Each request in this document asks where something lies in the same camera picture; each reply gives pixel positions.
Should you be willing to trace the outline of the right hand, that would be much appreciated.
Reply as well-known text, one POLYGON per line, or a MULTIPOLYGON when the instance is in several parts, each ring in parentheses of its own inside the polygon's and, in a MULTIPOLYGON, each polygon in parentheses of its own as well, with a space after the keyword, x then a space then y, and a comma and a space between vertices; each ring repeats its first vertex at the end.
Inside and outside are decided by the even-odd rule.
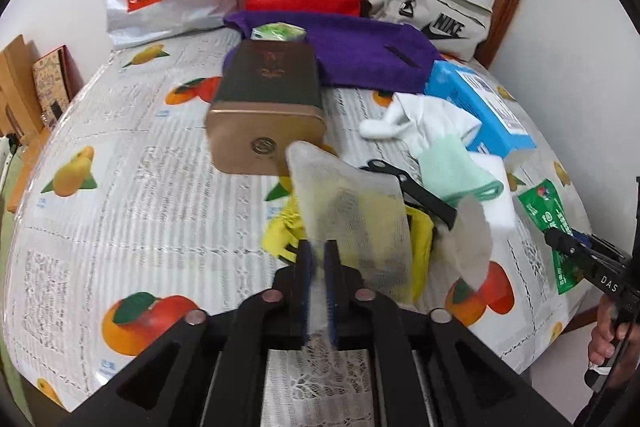
MULTIPOLYGON (((613 340, 617 339, 621 343, 629 329, 628 324, 620 324, 617 329, 613 329, 611 317, 613 310, 613 301, 608 296, 603 295, 598 306, 597 325, 591 331, 591 340, 588 345, 588 359, 597 366, 612 358, 615 351, 613 340)), ((628 338, 627 348, 618 359, 618 364, 613 371, 608 387, 617 388, 623 386, 634 375, 639 363, 639 334, 639 325, 634 324, 628 338)))

